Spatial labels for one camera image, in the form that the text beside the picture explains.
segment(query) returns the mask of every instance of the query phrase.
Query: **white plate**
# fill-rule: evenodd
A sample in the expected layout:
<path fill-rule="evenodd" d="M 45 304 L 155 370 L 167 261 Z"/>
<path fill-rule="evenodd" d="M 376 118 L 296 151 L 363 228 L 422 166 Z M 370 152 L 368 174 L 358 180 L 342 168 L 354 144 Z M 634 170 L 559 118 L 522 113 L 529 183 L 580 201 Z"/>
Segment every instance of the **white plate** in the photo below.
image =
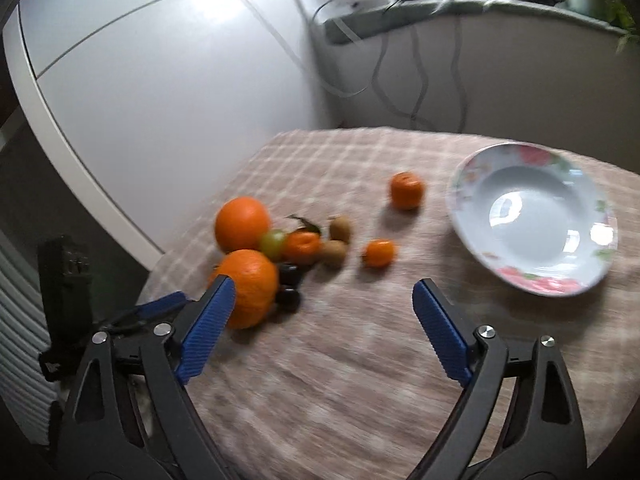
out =
<path fill-rule="evenodd" d="M 607 273 L 618 228 L 607 197 L 571 162 L 506 142 L 464 160 L 447 207 L 469 251 L 505 282 L 540 296 L 574 296 Z"/>

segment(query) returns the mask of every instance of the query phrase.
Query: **window sill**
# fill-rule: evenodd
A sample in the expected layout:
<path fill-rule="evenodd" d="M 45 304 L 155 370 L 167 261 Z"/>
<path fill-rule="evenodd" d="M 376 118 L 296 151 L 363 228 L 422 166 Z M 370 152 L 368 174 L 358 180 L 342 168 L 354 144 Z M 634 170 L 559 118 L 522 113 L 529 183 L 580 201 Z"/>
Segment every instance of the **window sill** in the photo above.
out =
<path fill-rule="evenodd" d="M 354 12 L 343 16 L 342 20 L 358 37 L 365 39 L 396 28 L 425 22 L 435 16 L 485 14 L 488 12 L 553 18 L 617 36 L 626 34 L 621 28 L 612 27 L 607 22 L 595 20 L 570 10 L 519 0 L 414 0 L 395 4 L 388 9 Z M 346 44 L 351 41 L 337 27 L 334 20 L 328 20 L 324 23 L 324 33 L 330 44 Z"/>

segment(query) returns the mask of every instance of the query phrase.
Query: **checkered tablecloth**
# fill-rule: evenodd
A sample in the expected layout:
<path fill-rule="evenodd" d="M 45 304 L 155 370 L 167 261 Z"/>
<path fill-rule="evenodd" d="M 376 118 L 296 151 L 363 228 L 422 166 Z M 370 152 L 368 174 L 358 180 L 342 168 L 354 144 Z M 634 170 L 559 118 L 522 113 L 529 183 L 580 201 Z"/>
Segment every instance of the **checkered tablecloth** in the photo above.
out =
<path fill-rule="evenodd" d="M 276 226 L 286 215 L 355 225 L 348 264 L 314 269 L 304 305 L 280 322 L 225 334 L 188 392 L 220 447 L 255 479 L 402 479 L 431 445 L 460 395 L 411 305 L 414 283 L 435 280 L 476 322 L 503 335 L 551 334 L 574 382 L 592 462 L 640 394 L 640 176 L 565 153 L 608 193 L 620 250 L 606 279 L 569 299 L 512 288 L 479 265 L 452 231 L 444 193 L 456 165 L 495 139 L 389 128 L 275 137 L 217 195 L 151 273 L 141 301 L 183 290 L 197 298 L 222 257 L 212 223 L 220 206 L 251 195 Z M 388 208 L 391 175 L 427 181 L 417 216 Z M 400 247 L 383 274 L 360 267 L 371 238 Z M 498 400 L 478 458 L 490 454 L 508 406 Z"/>

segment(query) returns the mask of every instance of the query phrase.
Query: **pink flower print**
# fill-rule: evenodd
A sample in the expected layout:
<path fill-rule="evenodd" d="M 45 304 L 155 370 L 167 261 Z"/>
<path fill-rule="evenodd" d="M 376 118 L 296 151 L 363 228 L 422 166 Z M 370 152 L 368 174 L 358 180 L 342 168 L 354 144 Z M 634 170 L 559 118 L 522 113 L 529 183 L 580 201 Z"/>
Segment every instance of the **pink flower print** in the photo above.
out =
<path fill-rule="evenodd" d="M 518 269 L 516 269 L 515 267 L 503 267 L 501 269 L 498 269 L 497 272 L 499 272 L 505 278 L 512 278 L 514 276 L 520 276 L 521 275 L 520 271 Z"/>
<path fill-rule="evenodd" d="M 465 182 L 468 184 L 472 184 L 474 183 L 476 180 L 478 180 L 478 175 L 476 173 L 474 173 L 473 171 L 467 171 L 465 173 Z"/>
<path fill-rule="evenodd" d="M 580 282 L 573 278 L 540 278 L 536 281 L 547 293 L 567 294 L 580 289 Z"/>
<path fill-rule="evenodd" d="M 525 164 L 546 166 L 551 162 L 551 153 L 535 146 L 518 146 L 520 158 Z"/>

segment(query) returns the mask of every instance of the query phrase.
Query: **green grape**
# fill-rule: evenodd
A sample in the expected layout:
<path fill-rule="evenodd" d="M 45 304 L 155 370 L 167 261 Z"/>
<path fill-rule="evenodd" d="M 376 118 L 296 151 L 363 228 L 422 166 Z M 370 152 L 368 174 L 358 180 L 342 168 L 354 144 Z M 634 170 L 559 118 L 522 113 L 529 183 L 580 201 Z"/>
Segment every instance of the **green grape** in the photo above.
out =
<path fill-rule="evenodd" d="M 287 234 L 282 229 L 272 229 L 260 238 L 260 252 L 272 262 L 279 262 L 282 259 L 284 240 Z"/>

